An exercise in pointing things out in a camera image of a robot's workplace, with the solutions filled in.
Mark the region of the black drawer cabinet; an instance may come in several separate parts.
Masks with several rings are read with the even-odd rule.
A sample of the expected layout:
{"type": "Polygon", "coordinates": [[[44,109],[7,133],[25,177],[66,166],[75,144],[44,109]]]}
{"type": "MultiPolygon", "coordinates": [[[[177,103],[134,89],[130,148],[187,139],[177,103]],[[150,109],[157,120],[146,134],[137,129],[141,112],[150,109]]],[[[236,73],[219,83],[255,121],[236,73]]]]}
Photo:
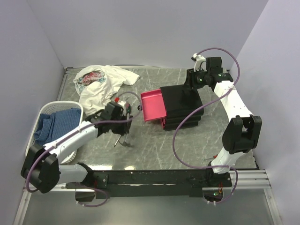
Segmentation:
{"type": "Polygon", "coordinates": [[[191,112],[203,105],[197,90],[183,85],[164,86],[160,89],[166,110],[166,117],[162,119],[165,131],[175,130],[191,112]]]}

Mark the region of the black handled hammer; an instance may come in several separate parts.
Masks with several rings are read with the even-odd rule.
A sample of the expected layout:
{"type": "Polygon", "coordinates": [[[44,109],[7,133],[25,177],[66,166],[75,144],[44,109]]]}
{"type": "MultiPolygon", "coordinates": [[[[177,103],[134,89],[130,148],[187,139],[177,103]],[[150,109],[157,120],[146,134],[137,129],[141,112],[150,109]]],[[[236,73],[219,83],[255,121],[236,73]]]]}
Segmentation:
{"type": "Polygon", "coordinates": [[[133,145],[128,140],[128,134],[126,134],[124,136],[124,140],[123,141],[119,140],[119,144],[122,145],[123,147],[133,147],[133,145]]]}

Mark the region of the pink top drawer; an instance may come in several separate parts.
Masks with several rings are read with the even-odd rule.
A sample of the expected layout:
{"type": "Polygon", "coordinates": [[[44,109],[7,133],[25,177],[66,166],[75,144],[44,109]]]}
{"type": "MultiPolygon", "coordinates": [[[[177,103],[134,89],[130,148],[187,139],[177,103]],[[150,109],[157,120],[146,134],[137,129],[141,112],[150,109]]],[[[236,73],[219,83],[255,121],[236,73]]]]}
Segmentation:
{"type": "Polygon", "coordinates": [[[161,89],[141,93],[144,121],[158,120],[166,117],[166,109],[161,89]]]}

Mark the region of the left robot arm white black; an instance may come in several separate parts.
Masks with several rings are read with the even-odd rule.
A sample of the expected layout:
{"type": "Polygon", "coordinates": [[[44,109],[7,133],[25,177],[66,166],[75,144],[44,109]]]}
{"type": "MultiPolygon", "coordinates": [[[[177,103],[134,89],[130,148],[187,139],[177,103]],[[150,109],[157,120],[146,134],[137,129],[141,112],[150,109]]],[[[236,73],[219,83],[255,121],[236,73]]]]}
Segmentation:
{"type": "Polygon", "coordinates": [[[31,191],[29,185],[33,185],[37,191],[45,194],[57,184],[71,182],[76,182],[82,188],[93,186],[94,171],[90,167],[84,163],[62,165],[62,161],[104,133],[111,131],[121,136],[129,133],[132,119],[131,105],[128,102],[112,101],[59,139],[44,146],[37,143],[32,145],[21,170],[27,190],[31,191]]]}

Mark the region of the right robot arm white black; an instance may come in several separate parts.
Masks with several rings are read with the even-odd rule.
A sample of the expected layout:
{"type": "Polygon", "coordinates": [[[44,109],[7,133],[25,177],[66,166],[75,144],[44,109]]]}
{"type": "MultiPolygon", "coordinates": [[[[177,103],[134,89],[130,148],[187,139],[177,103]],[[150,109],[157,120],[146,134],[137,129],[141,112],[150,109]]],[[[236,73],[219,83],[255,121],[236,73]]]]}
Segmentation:
{"type": "Polygon", "coordinates": [[[220,98],[229,120],[222,136],[223,147],[210,163],[213,171],[205,175],[206,183],[215,187],[222,180],[221,174],[229,172],[242,155],[257,147],[262,119],[245,106],[232,76],[223,71],[221,57],[205,58],[194,54],[192,60],[195,65],[187,70],[184,87],[197,90],[209,86],[220,98]]]}

